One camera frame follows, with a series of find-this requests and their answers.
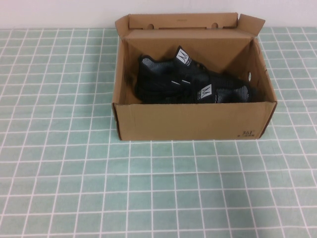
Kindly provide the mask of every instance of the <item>shoe label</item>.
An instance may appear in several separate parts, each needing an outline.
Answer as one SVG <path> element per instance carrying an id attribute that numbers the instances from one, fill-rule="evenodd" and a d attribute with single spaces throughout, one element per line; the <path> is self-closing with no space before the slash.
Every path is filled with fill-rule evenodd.
<path id="1" fill-rule="evenodd" d="M 204 97 L 207 97 L 211 94 L 212 94 L 212 91 L 211 91 L 211 84 L 210 84 L 198 92 L 198 100 Z"/>
<path id="2" fill-rule="evenodd" d="M 191 62 L 191 59 L 189 58 L 188 54 L 182 49 L 179 49 L 176 58 L 178 58 L 185 65 L 189 65 Z"/>

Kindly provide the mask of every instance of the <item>black shoe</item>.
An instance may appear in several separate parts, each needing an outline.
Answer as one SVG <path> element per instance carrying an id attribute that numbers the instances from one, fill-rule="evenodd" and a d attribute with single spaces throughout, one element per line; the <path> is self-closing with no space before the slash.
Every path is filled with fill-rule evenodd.
<path id="1" fill-rule="evenodd" d="M 209 71 L 181 48 L 174 59 L 139 58 L 136 96 L 147 104 L 249 102 L 249 86 L 243 81 Z"/>

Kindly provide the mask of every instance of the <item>white wall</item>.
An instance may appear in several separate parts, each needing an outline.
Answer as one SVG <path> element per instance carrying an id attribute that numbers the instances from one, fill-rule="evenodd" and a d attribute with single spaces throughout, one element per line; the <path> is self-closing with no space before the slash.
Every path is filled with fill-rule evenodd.
<path id="1" fill-rule="evenodd" d="M 129 13 L 237 12 L 265 26 L 317 26 L 317 0 L 0 0 L 0 28 L 114 27 Z"/>

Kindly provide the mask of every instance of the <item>box handle hole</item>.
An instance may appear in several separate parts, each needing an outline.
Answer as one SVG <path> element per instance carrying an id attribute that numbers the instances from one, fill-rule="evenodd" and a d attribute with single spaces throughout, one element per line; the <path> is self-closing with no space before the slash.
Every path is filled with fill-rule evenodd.
<path id="1" fill-rule="evenodd" d="M 153 30 L 154 29 L 154 25 L 153 24 L 149 24 L 147 27 L 148 30 Z"/>
<path id="2" fill-rule="evenodd" d="M 211 28 L 218 28 L 218 23 L 213 23 L 212 25 L 211 25 Z"/>

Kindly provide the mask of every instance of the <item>open shoe box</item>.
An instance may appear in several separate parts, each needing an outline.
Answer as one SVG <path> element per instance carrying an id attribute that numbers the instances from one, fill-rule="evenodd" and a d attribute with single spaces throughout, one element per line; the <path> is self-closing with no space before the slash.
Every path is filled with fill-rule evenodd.
<path id="1" fill-rule="evenodd" d="M 277 105 L 255 38 L 264 20 L 237 13 L 127 15 L 120 36 L 112 109 L 121 140 L 257 139 Z M 134 96 L 138 57 L 174 57 L 181 45 L 209 70 L 249 80 L 251 103 L 141 104 Z"/>

